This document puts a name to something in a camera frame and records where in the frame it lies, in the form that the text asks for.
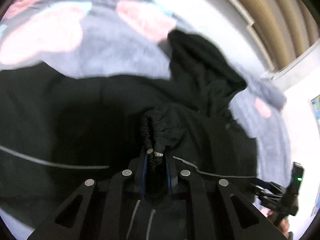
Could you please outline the person's right hand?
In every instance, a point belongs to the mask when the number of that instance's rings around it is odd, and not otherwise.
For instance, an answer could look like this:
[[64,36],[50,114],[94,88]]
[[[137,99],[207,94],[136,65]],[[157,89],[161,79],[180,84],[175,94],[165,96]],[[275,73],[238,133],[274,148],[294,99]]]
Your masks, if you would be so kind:
[[291,233],[289,232],[289,220],[287,217],[283,218],[279,223],[279,230],[286,237],[286,239],[291,239]]

